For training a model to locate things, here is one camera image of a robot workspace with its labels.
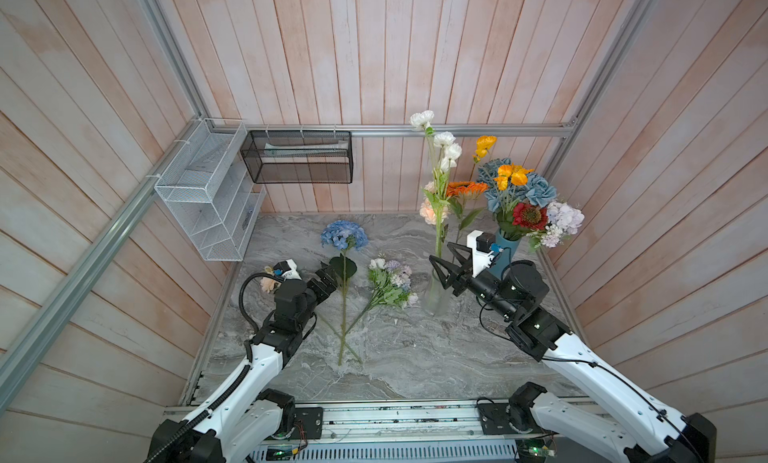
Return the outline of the clear glass vase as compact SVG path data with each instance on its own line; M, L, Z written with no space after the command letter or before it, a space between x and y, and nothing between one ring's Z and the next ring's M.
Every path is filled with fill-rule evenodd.
M431 272L428 289L421 300L422 309L431 316L442 316L448 312L452 291L445 289L435 271Z

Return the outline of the blue hydrangea flower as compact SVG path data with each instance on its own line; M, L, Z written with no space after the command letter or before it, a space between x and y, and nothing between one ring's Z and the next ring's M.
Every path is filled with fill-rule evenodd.
M331 258L328 265L335 275L341 292L340 351L338 356L338 364L341 365L344 361L346 348L349 281L357 272L357 265L348 257L348 253L366 246L368 237L358 223L336 220L328 224L321 233L321 243L330 245L338 251L338 255Z

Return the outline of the teal ceramic vase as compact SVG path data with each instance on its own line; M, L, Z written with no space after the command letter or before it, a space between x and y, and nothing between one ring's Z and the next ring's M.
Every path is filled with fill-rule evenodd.
M493 263L491 264L489 271L497 277L499 280L503 279L503 272L506 267L512 262L513 257L519 247L520 239L509 240L507 239L501 230L498 230L495 235L495 245L498 249Z

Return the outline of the cream peach rose stem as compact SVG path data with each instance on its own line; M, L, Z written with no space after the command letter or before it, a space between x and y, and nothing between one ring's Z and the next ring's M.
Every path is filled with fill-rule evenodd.
M419 214L429 225L444 224L448 217L448 207L447 203L438 197L435 183L433 181L427 183L423 187L423 193L425 197L421 203Z

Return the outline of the orange flower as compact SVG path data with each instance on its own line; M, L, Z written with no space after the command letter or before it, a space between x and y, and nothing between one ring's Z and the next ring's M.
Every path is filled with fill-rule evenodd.
M449 208L457 219L455 242L458 243L462 232L474 222L481 210L468 209L468 204L477 200L489 186L482 182L462 181L451 182L447 186Z

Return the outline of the yellow flower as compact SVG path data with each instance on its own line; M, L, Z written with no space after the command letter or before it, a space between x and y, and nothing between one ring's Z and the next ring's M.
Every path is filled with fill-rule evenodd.
M475 143L475 151L473 154L473 169L489 155L490 150L497 142L496 136L483 135L480 136ZM532 169L526 169L521 165L516 164L500 164L496 170L491 171L492 183L486 183L483 176L477 175L476 182L483 184L487 188L494 186L496 189L504 191L510 185L523 186L529 181L528 174L532 172Z

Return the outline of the dusty blue rose bunch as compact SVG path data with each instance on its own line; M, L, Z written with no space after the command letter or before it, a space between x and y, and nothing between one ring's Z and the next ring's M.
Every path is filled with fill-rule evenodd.
M492 183L491 171L496 170L500 164L513 164L509 158L493 159L482 165L478 174L483 176L486 183ZM524 202L539 207L545 207L556 199L557 190L544 177L532 170L528 174L529 181L523 186L510 185L501 191L494 186L484 193L487 200L487 208L490 212L498 212L503 207L510 207L513 203Z

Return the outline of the white poppy flower stem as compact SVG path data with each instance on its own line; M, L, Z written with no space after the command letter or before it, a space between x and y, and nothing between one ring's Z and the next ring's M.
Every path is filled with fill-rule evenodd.
M457 161L462 154L462 148L456 142L456 137L451 132L437 131L432 125L433 119L434 112L424 110L413 113L409 118L409 123L415 131L421 132L425 137L431 164L430 181L435 183L437 195L447 203L449 212L447 186L450 180L450 171L457 166ZM447 221L444 224L434 226L436 231L435 255L438 257L442 256L446 226Z

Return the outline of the cream peach carnation bunch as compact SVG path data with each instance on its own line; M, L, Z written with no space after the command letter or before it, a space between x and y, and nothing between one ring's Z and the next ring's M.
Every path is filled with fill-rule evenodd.
M269 274L272 277L275 276L275 271L272 267L266 266L264 268L264 273ZM261 290L264 293L273 293L280 285L280 283L276 280L274 280L272 277L262 277L260 279L260 286Z

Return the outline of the lilac white flower bunch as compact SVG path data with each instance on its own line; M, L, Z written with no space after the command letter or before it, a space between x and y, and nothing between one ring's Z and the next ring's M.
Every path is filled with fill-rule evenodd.
M582 211L566 202L552 201L546 210L548 223L542 230L530 234L532 250L557 247L564 240L576 235L584 222L585 215Z

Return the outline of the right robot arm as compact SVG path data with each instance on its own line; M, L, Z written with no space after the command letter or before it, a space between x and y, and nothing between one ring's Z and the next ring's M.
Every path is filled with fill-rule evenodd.
M610 416L584 411L528 382L508 400L507 426L563 435L611 462L715 460L717 430L710 420L652 397L543 308L549 287L532 261L513 261L494 275L498 257L491 244L449 243L448 248L453 260L429 258L441 286L456 296L470 291L483 309L503 317L503 340L567 378Z

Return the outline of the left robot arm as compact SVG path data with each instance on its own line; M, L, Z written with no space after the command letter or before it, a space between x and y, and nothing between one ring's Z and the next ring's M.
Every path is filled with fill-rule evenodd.
M275 309L259 324L247 312L244 294L249 283L266 279L276 284ZM254 335L244 341L245 356L230 375L181 421L165 420L154 432L148 462L250 462L264 440L289 437L302 426L295 417L295 399L267 385L285 368L308 338L317 321L316 308L338 288L339 276L323 262L305 281L288 259L271 273L256 272L244 280L238 309Z

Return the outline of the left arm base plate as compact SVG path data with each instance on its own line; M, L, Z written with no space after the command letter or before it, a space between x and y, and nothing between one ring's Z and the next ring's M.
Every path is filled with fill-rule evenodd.
M278 431L268 441L319 440L323 431L324 408L321 406L297 407L287 412Z

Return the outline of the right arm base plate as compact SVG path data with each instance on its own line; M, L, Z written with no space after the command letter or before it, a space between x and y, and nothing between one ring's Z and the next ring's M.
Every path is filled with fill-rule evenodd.
M529 434L541 430L532 415L517 405L481 397L476 400L475 408L484 435Z

